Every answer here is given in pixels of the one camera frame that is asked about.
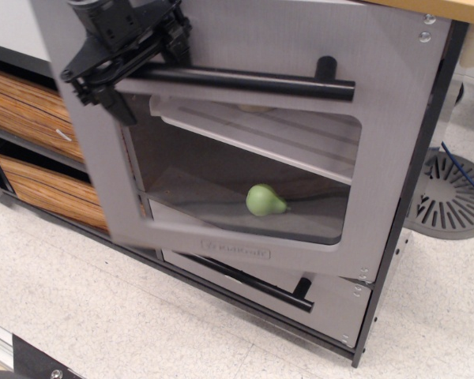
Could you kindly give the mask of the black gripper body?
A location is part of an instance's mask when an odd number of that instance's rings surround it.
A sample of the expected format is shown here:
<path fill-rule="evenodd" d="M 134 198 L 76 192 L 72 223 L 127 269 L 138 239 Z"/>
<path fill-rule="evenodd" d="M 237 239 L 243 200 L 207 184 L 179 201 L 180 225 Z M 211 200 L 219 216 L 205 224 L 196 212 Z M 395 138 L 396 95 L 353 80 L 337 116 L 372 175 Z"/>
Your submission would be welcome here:
<path fill-rule="evenodd" d="M 61 72 L 66 83 L 114 84 L 161 55 L 160 23 L 181 13 L 180 1 L 69 1 L 85 27 L 81 49 Z"/>

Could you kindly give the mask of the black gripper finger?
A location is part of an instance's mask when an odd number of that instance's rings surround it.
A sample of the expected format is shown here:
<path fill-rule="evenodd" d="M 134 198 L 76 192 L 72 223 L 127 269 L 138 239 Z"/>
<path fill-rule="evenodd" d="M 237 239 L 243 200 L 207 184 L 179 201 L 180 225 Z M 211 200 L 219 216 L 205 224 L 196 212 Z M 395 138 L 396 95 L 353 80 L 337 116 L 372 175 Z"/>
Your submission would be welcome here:
<path fill-rule="evenodd" d="M 124 100 L 122 94 L 117 92 L 113 85 L 90 85 L 75 81 L 73 87 L 77 98 L 84 106 L 89 104 L 101 105 L 123 126 L 134 126 L 137 124 L 137 119 L 132 110 Z"/>
<path fill-rule="evenodd" d="M 189 66 L 191 25 L 181 13 L 172 13 L 158 27 L 161 40 L 161 56 L 168 64 Z"/>

